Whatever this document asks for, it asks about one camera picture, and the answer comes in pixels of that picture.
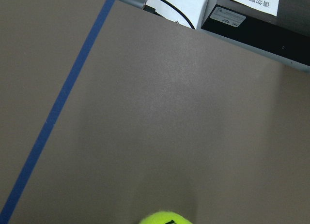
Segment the black power supply box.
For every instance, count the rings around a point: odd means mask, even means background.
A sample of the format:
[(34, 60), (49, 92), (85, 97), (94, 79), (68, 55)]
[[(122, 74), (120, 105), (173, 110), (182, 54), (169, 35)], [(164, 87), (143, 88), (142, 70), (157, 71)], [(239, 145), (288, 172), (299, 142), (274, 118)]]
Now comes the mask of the black power supply box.
[(201, 29), (310, 71), (310, 0), (208, 0)]

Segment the yellow tennis ball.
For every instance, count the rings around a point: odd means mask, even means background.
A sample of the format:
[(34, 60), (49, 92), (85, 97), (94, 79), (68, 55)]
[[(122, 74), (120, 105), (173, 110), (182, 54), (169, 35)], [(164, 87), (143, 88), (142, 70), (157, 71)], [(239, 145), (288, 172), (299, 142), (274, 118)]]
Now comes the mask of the yellow tennis ball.
[(139, 224), (192, 224), (192, 222), (175, 212), (158, 211), (143, 218)]

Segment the brown paper table cover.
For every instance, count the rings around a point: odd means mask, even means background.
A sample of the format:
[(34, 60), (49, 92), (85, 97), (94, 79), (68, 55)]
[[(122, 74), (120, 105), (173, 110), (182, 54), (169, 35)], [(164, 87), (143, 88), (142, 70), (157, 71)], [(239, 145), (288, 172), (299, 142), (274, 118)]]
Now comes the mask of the brown paper table cover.
[(310, 76), (117, 0), (0, 0), (0, 221), (310, 221)]

